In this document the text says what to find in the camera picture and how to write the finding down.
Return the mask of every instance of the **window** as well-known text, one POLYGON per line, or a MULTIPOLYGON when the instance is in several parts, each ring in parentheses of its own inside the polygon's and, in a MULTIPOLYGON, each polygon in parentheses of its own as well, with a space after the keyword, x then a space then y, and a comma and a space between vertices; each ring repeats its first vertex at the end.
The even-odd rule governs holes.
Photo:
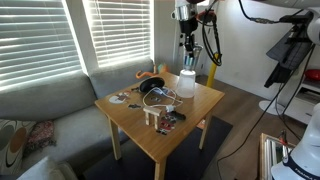
POLYGON ((83 0, 99 67, 150 59, 151 0, 83 0))
POLYGON ((66 9, 64 0, 0 0, 0 90, 81 70, 66 9))

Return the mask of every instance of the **floral pillow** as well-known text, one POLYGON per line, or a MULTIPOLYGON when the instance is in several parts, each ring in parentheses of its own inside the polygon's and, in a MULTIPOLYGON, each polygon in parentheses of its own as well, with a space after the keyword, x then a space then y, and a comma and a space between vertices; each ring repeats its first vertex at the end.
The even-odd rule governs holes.
POLYGON ((30 133, 23 156, 27 157, 32 152, 36 150, 42 150, 47 146, 55 146, 56 141, 53 139, 53 135, 53 121, 44 121, 37 123, 30 133))
POLYGON ((0 119, 0 175, 18 173, 28 135, 35 122, 0 119))

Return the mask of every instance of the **wooden floor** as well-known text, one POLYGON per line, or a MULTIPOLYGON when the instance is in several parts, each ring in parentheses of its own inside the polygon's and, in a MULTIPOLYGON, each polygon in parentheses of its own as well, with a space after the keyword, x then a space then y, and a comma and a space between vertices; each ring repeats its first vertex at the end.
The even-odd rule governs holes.
MULTIPOLYGON (((206 84, 207 77, 201 76, 197 81, 206 84)), ((240 90, 225 83, 215 81, 214 89, 225 93, 223 99, 214 109, 214 115, 233 125, 224 144, 207 168, 204 180, 219 180, 216 160, 232 153, 242 144, 250 129, 257 122, 263 111, 259 108, 261 97, 240 90)), ((306 126, 287 118, 287 124, 297 134, 303 135, 306 126)), ((278 137, 281 130, 286 129, 283 122, 274 115, 265 114, 250 134, 245 145, 231 157, 220 161, 219 167, 223 180, 254 180, 257 178, 258 147, 261 133, 278 137)), ((287 138, 296 144, 298 140, 287 130, 287 138)))

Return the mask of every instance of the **table leg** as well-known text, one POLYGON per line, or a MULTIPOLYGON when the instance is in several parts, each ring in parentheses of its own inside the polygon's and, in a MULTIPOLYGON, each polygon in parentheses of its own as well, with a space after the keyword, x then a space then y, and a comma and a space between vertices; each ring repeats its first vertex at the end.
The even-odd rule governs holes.
POLYGON ((206 135, 207 135, 207 132, 208 132, 208 127, 210 126, 210 123, 211 123, 211 118, 212 118, 212 111, 210 111, 206 115, 206 118, 205 118, 206 122, 204 124, 204 128, 203 128, 203 131, 202 131, 200 144, 199 144, 199 149, 203 149, 203 144, 204 144, 204 141, 206 139, 206 135))
POLYGON ((154 173, 155 180, 163 180, 164 179, 164 173, 166 171, 166 162, 167 162, 167 159, 164 159, 161 162, 156 163, 156 170, 154 173))
POLYGON ((120 151, 120 140, 119 140, 118 126, 110 118, 108 118, 108 119, 109 119, 109 124, 110 124, 114 158, 116 160, 119 160, 121 158, 121 151, 120 151))

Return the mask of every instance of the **white wall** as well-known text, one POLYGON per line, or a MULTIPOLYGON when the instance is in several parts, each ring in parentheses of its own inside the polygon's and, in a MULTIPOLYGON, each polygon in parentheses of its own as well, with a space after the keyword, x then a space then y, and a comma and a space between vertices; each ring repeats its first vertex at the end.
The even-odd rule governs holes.
MULTIPOLYGON (((217 68, 215 78, 266 99, 272 99, 279 85, 265 88, 264 83, 277 62, 268 58, 266 52, 291 28, 291 24, 257 24, 243 16, 237 0, 219 3, 218 29, 223 63, 217 68)), ((243 6, 250 17, 273 20, 297 11, 254 1, 243 1, 243 6)), ((318 49, 315 50, 311 64, 317 65, 317 57, 318 49)), ((210 66, 211 62, 207 60, 206 74, 209 73, 210 66)), ((290 81, 288 88, 280 94, 281 104, 285 105, 288 102, 297 82, 298 77, 290 81)))

